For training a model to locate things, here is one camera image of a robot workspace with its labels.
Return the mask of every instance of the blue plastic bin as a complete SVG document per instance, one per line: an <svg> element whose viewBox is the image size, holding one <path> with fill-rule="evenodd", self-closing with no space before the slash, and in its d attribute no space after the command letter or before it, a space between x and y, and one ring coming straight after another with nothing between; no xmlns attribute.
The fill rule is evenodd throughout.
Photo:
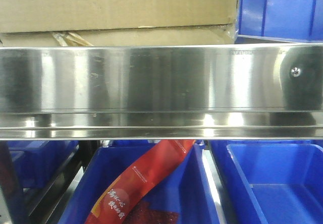
<svg viewBox="0 0 323 224"><path fill-rule="evenodd" d="M323 40L323 0L240 0L239 34Z"/></svg>
<svg viewBox="0 0 323 224"><path fill-rule="evenodd" d="M323 149L313 144L229 144L223 179L241 223L323 222Z"/></svg>
<svg viewBox="0 0 323 224"><path fill-rule="evenodd" d="M77 186L59 224L84 224L92 206L104 190L151 147L100 148ZM144 197L150 202L151 209L179 213L179 224L219 223L201 155L202 149L195 145L183 163Z"/></svg>
<svg viewBox="0 0 323 224"><path fill-rule="evenodd" d="M77 141L9 141L10 151L23 151L25 155L22 171L18 173L23 188L43 188L77 144Z"/></svg>
<svg viewBox="0 0 323 224"><path fill-rule="evenodd" d="M110 147L144 146L146 144L149 144L148 140L113 140Z"/></svg>
<svg viewBox="0 0 323 224"><path fill-rule="evenodd" d="M23 151L11 151L10 155L11 155L11 160L14 165L17 177L21 182L20 176L22 176L23 174L23 164L24 164L25 153Z"/></svg>

